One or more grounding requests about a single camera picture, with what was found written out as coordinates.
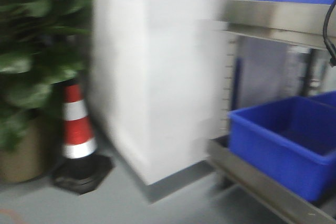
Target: metal shelf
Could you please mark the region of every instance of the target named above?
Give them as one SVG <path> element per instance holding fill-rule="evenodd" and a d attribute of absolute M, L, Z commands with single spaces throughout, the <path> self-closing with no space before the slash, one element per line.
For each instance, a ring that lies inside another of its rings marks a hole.
<path fill-rule="evenodd" d="M 225 0 L 222 6 L 219 20 L 227 22 L 227 32 L 325 50 L 322 27 L 329 5 Z M 328 35 L 336 42 L 335 15 Z"/>
<path fill-rule="evenodd" d="M 213 166 L 287 223 L 336 224 L 330 217 L 336 214 L 335 198 L 317 208 L 231 153 L 219 140 L 210 140 L 208 153 Z"/>

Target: traffic cone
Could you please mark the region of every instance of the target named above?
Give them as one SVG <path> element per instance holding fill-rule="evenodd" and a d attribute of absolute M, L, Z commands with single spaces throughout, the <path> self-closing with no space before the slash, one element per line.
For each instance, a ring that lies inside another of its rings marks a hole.
<path fill-rule="evenodd" d="M 95 190 L 113 165 L 109 157 L 95 153 L 97 144 L 88 113 L 75 79 L 65 85 L 65 163 L 53 174 L 55 186 L 85 194 Z"/>

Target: gray floor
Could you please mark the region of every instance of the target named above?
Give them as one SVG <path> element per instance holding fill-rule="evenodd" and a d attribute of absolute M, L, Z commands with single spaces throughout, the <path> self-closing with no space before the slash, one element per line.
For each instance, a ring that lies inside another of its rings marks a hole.
<path fill-rule="evenodd" d="M 77 196 L 53 188 L 48 178 L 0 191 L 0 209 L 28 224 L 284 224 L 238 186 L 219 190 L 215 174 L 149 204 L 121 160 L 101 186 Z M 0 214 L 0 223 L 12 223 Z"/>

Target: brown plant pot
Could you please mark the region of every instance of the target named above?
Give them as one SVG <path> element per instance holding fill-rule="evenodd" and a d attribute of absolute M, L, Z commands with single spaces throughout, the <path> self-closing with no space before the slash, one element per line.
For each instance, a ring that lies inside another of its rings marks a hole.
<path fill-rule="evenodd" d="M 41 118 L 29 121 L 26 136 L 14 152 L 0 151 L 0 180 L 17 183 L 31 180 L 47 171 L 53 163 L 50 134 L 43 129 Z"/>

